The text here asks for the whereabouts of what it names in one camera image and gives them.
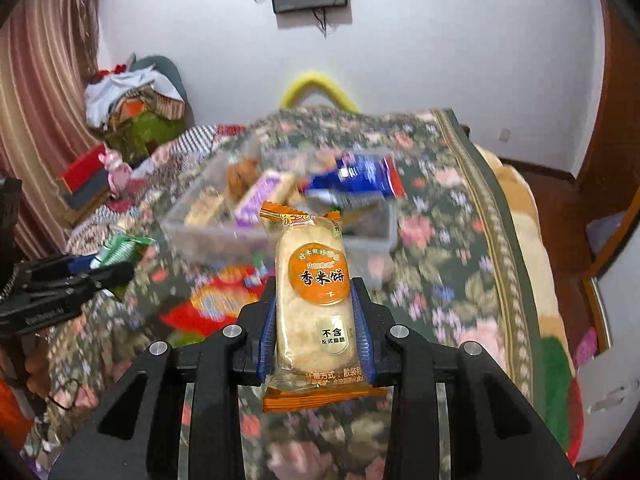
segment floral fabric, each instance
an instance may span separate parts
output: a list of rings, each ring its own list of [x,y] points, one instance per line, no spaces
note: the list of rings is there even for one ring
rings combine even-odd
[[[380,290],[369,291],[372,300],[388,306],[396,322],[428,340],[450,346],[466,340],[482,343],[543,415],[536,312],[511,216],[493,173],[451,111],[371,117],[329,108],[281,110],[229,139],[225,149],[238,149],[251,134],[266,149],[326,146],[392,152],[407,198],[398,200],[395,275]],[[157,244],[139,265],[124,302],[98,294],[84,306],[82,318],[55,330],[50,352],[54,390],[64,391],[74,377],[82,391],[71,410],[50,406],[63,441],[134,356],[153,339],[168,336],[158,315],[188,299],[216,271],[187,264],[172,253],[159,228],[159,219],[201,167],[187,166],[164,189],[148,190],[129,223],[128,232],[154,238]],[[382,273],[382,265],[377,257],[368,262],[373,275]],[[391,399],[390,390],[386,399],[265,414],[260,390],[241,387],[247,478],[381,479]],[[443,390],[438,399],[440,415],[446,417]],[[182,453],[189,412],[187,403]],[[440,425],[443,478],[450,461],[446,427]],[[185,471],[182,461],[181,478]]]

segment curtain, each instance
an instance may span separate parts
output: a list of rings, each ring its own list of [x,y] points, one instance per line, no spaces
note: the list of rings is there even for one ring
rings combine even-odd
[[[0,173],[22,180],[15,238],[30,258],[64,246],[57,178],[97,142],[84,118],[97,39],[97,0],[21,0],[0,29]]]

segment pink pig toy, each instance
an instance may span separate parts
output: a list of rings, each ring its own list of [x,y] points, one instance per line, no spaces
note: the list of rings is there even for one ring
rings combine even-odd
[[[109,173],[108,182],[111,192],[118,195],[127,189],[133,170],[129,164],[122,161],[120,152],[107,148],[104,155],[98,155],[98,160],[104,164],[104,169]]]

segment yellow arch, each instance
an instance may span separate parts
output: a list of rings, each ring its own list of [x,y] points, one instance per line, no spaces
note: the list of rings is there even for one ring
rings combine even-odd
[[[291,108],[296,105],[300,94],[309,86],[317,86],[323,90],[329,99],[338,107],[348,112],[360,113],[358,107],[349,99],[347,94],[335,83],[333,79],[320,72],[309,71],[299,75],[287,88],[280,102],[280,108]]]

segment silver bolt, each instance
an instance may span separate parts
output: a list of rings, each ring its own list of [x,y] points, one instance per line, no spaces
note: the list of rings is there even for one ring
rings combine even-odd
[[[469,355],[480,355],[482,353],[480,343],[476,343],[475,341],[467,341],[462,345],[462,348],[465,349],[465,352]]]
[[[391,332],[391,335],[393,337],[397,337],[398,339],[402,339],[403,337],[407,337],[409,335],[409,329],[404,325],[393,325],[389,332]]]
[[[227,325],[222,329],[226,337],[236,337],[242,333],[242,327],[238,325]]]
[[[152,355],[161,355],[164,354],[168,348],[169,345],[164,341],[156,341],[155,343],[151,343],[151,345],[149,345],[149,352]]]

